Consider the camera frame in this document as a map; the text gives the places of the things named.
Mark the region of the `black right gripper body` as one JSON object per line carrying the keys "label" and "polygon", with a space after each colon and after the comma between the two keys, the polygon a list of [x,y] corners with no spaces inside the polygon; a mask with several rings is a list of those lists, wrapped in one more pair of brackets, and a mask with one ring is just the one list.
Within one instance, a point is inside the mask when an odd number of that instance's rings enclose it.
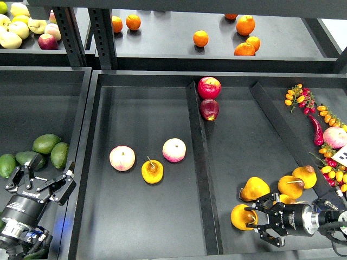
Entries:
{"label": "black right gripper body", "polygon": [[277,234],[281,236],[311,237],[314,227],[311,222],[313,209],[307,204],[276,203],[271,207],[273,214],[268,215],[268,221]]}

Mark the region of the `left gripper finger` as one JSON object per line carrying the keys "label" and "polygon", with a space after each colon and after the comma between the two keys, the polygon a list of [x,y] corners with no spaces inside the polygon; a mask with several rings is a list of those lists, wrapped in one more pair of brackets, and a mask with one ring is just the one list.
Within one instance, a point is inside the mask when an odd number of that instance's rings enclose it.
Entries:
{"label": "left gripper finger", "polygon": [[37,154],[29,162],[26,162],[24,166],[16,166],[4,187],[5,190],[10,193],[17,192],[22,178],[24,178],[24,188],[31,190],[33,188],[34,172],[41,160],[42,156]]}
{"label": "left gripper finger", "polygon": [[52,185],[53,193],[50,197],[50,200],[58,203],[60,206],[64,205],[69,196],[72,194],[73,190],[76,187],[76,182],[74,180],[74,169],[75,162],[69,161],[66,165],[66,168],[59,180],[56,180]]}

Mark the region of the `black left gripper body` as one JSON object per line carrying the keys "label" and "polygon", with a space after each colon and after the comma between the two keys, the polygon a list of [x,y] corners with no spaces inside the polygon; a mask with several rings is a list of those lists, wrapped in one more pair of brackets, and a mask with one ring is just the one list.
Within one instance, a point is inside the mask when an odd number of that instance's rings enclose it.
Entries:
{"label": "black left gripper body", "polygon": [[7,224],[16,223],[18,226],[23,226],[25,230],[36,228],[52,195],[48,187],[40,191],[37,188],[47,181],[46,178],[32,178],[31,188],[27,189],[24,182],[16,185],[13,178],[8,179],[5,189],[13,196],[5,206],[1,220]]}

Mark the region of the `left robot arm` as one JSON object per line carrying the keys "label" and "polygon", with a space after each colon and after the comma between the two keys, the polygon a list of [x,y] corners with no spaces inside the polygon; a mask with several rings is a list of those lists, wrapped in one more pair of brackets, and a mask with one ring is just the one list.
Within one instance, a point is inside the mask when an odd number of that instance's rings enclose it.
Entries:
{"label": "left robot arm", "polygon": [[73,161],[67,163],[60,176],[47,180],[34,174],[41,159],[41,155],[35,155],[23,166],[15,167],[4,187],[13,194],[1,214],[1,221],[5,222],[1,249],[9,255],[8,259],[24,259],[49,248],[52,235],[39,222],[49,202],[64,205],[76,187]]}

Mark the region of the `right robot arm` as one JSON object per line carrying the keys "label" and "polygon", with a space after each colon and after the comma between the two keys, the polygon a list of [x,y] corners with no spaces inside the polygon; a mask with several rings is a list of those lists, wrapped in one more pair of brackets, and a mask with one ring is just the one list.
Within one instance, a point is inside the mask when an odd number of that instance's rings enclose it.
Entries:
{"label": "right robot arm", "polygon": [[346,246],[346,239],[335,237],[341,233],[346,238],[346,211],[338,209],[328,200],[322,200],[325,208],[316,204],[296,202],[288,195],[268,193],[243,210],[250,213],[252,221],[245,227],[255,230],[260,239],[278,248],[285,245],[286,236],[311,237],[315,233],[326,237],[339,257],[346,254],[337,251],[337,245]]}

